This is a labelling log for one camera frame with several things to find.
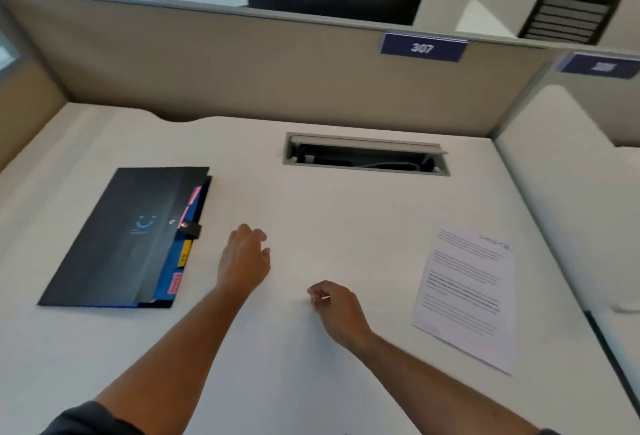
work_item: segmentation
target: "dark sleeve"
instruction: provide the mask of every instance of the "dark sleeve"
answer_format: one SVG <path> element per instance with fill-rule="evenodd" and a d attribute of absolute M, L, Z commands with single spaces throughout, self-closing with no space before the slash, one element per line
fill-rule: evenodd
<path fill-rule="evenodd" d="M 96 401 L 70 408 L 49 424 L 41 435 L 144 435 L 132 424 L 118 420 Z"/>

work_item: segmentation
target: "printed document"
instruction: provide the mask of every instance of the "printed document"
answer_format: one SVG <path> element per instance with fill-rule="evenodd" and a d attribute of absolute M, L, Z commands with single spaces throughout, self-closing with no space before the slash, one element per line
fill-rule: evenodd
<path fill-rule="evenodd" d="M 515 256 L 462 228 L 438 231 L 412 324 L 501 371 L 515 358 Z"/>

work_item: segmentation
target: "hand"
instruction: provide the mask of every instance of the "hand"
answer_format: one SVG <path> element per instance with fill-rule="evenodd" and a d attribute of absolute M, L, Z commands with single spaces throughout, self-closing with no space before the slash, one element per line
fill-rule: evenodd
<path fill-rule="evenodd" d="M 252 230 L 246 224 L 231 231 L 218 265 L 216 287 L 248 297 L 271 269 L 271 249 L 262 249 L 266 239 L 261 229 Z"/>
<path fill-rule="evenodd" d="M 307 293 L 314 310 L 320 315 L 324 330 L 334 341 L 354 354 L 366 349 L 374 334 L 356 294 L 330 281 L 310 286 Z"/>

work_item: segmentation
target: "person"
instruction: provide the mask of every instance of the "person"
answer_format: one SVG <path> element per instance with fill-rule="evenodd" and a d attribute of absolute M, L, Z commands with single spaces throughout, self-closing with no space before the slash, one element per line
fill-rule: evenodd
<path fill-rule="evenodd" d="M 266 239 L 246 224 L 232 231 L 213 290 L 93 401 L 63 412 L 43 435 L 181 435 L 225 334 L 271 269 Z M 308 294 L 327 334 L 371 370 L 422 435 L 553 433 L 376 335 L 344 286 L 321 281 Z"/>

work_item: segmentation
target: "expanding file folder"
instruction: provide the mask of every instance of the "expanding file folder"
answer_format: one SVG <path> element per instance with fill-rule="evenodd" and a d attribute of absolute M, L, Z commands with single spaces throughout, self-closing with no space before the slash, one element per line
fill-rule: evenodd
<path fill-rule="evenodd" d="M 170 307 L 199 235 L 208 171 L 119 168 L 38 304 Z"/>

